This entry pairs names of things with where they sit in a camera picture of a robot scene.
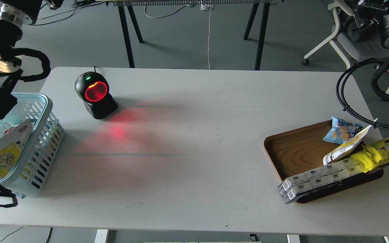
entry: light blue plastic basket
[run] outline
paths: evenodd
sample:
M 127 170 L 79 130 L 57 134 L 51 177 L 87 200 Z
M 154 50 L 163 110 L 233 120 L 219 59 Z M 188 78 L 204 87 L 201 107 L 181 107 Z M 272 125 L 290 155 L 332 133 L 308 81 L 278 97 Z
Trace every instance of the light blue plastic basket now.
M 25 119 L 37 120 L 19 161 L 0 184 L 13 193 L 37 196 L 43 189 L 64 136 L 64 129 L 51 112 L 52 101 L 41 93 L 12 93 L 17 105 L 0 120 L 0 138 Z

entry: red scanner light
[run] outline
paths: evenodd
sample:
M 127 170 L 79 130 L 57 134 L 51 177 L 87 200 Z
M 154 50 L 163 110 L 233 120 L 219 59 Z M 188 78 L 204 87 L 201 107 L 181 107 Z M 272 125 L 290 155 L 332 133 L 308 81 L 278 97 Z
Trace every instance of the red scanner light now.
M 96 102 L 103 99 L 108 93 L 106 83 L 98 81 L 88 86 L 85 91 L 85 98 L 90 102 Z

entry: black table leg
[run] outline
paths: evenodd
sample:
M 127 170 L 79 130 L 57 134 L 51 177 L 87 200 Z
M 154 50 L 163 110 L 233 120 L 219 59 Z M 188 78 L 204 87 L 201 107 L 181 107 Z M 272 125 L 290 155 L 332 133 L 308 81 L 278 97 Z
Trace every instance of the black table leg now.
M 134 15 L 133 6 L 127 6 L 128 14 L 130 14 L 131 21 L 133 22 L 134 31 L 136 32 L 139 43 L 143 43 L 142 35 L 140 34 L 139 25 L 137 24 L 136 15 Z
M 259 32 L 258 53 L 256 54 L 255 70 L 261 68 L 262 51 L 264 50 L 265 33 L 267 31 L 268 14 L 270 12 L 271 3 L 264 3 L 262 11 L 261 30 Z
M 256 12 L 258 11 L 259 3 L 254 3 L 252 7 L 252 12 L 250 13 L 249 22 L 247 23 L 247 27 L 245 28 L 244 40 L 247 40 L 250 34 L 250 30 L 252 29 L 253 20 L 255 19 Z
M 125 18 L 124 6 L 118 6 L 121 20 L 122 33 L 124 35 L 125 49 L 127 50 L 128 65 L 134 68 L 133 51 L 131 50 L 130 36 L 128 34 L 127 19 Z

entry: chair wheel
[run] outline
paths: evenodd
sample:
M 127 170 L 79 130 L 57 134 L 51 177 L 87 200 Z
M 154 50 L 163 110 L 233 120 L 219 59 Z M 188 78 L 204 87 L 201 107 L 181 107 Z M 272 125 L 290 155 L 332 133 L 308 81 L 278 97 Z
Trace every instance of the chair wheel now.
M 304 66 L 307 66 L 307 64 L 309 64 L 309 60 L 308 59 L 303 59 L 301 61 L 301 64 L 304 65 Z

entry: desk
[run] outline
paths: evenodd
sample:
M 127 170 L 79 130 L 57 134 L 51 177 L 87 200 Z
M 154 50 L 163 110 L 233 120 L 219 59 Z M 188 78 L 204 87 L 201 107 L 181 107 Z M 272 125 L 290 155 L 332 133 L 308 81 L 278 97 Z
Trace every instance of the desk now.
M 42 194 L 0 209 L 0 224 L 389 236 L 389 167 L 285 205 L 263 148 L 331 115 L 355 121 L 335 98 L 340 73 L 100 68 L 119 109 L 94 120 L 74 91 L 91 70 L 56 68 L 45 82 L 65 139 Z M 371 117 L 352 78 L 346 94 Z

